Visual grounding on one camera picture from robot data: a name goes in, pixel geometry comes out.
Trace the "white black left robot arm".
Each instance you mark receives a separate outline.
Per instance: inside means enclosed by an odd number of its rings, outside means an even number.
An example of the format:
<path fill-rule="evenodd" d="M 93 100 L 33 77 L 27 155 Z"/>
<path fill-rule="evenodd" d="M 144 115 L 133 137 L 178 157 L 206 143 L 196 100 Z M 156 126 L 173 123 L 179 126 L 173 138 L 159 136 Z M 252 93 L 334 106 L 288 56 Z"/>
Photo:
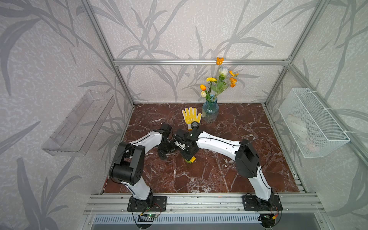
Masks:
<path fill-rule="evenodd" d="M 147 200 L 151 188 L 142 177 L 145 154 L 161 144 L 167 144 L 171 133 L 171 131 L 156 129 L 136 141 L 121 142 L 109 169 L 111 180 L 123 184 L 134 199 Z"/>

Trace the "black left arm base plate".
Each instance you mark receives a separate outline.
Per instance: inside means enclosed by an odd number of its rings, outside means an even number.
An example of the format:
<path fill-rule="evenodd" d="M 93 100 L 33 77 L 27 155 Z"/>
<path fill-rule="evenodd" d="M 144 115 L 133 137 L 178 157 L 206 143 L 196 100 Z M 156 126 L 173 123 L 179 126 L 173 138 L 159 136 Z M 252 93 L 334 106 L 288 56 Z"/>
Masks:
<path fill-rule="evenodd" d="M 143 211 L 166 211 L 167 196 L 150 195 L 146 200 L 139 200 L 134 197 L 129 198 L 127 207 L 128 212 L 143 212 Z"/>

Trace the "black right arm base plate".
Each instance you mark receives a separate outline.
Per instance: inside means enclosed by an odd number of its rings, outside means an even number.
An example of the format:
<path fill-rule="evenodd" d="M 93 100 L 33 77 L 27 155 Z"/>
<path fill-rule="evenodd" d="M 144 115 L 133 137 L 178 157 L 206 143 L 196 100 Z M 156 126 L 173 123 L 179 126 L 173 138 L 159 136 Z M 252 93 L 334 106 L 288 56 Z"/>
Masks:
<path fill-rule="evenodd" d="M 269 200 L 262 200 L 255 195 L 246 194 L 241 197 L 245 211 L 282 211 L 283 206 L 278 195 L 271 194 Z"/>

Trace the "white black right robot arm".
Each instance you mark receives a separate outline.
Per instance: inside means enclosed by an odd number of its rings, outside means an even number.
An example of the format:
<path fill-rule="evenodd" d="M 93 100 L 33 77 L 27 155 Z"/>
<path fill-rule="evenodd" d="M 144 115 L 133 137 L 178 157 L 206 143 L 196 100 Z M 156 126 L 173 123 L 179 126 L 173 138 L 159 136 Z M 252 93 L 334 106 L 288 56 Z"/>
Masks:
<path fill-rule="evenodd" d="M 238 174 L 248 178 L 259 200 L 269 201 L 273 195 L 263 174 L 259 155 L 250 141 L 226 140 L 200 129 L 193 129 L 190 132 L 178 130 L 174 135 L 174 144 L 188 161 L 199 149 L 210 150 L 232 159 Z"/>

